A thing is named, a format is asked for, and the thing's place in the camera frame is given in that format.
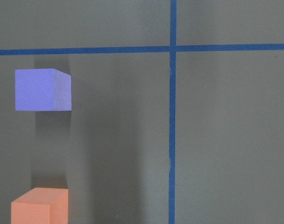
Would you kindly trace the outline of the purple foam block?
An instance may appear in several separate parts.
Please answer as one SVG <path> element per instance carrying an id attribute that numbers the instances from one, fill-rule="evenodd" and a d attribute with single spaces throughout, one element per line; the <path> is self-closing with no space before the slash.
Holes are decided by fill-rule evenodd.
<path id="1" fill-rule="evenodd" d="M 71 111 L 71 75 L 56 69 L 15 71 L 17 111 Z"/>

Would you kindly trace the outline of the orange foam block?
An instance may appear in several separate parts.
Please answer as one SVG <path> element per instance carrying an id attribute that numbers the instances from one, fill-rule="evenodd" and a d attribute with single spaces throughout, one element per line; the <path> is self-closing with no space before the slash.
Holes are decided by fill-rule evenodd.
<path id="1" fill-rule="evenodd" d="M 34 188 L 11 202 L 12 224 L 67 224 L 69 190 Z"/>

